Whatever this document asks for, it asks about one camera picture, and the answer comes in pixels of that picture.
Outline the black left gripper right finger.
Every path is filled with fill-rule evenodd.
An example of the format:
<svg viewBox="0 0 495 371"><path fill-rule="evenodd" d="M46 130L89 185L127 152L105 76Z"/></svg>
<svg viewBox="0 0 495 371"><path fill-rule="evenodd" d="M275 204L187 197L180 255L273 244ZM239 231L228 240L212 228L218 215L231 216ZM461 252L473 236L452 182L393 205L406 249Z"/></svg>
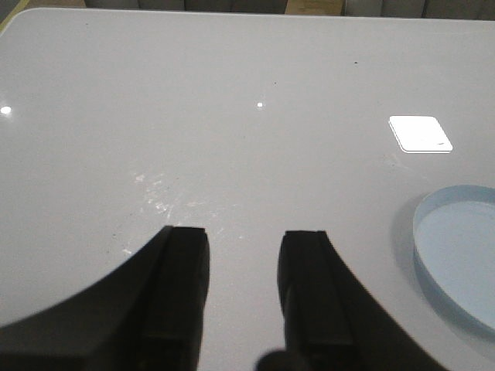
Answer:
<svg viewBox="0 0 495 371"><path fill-rule="evenodd" d="M257 370L441 370L343 262L324 231L285 233L278 256L285 348Z"/></svg>

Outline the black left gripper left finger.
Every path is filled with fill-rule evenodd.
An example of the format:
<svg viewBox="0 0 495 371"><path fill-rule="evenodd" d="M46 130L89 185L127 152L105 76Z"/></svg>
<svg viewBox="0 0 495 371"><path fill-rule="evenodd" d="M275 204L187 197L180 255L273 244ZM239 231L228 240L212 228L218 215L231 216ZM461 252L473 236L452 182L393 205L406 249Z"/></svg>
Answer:
<svg viewBox="0 0 495 371"><path fill-rule="evenodd" d="M195 370L210 279L202 228L167 226L106 277L1 330L3 370Z"/></svg>

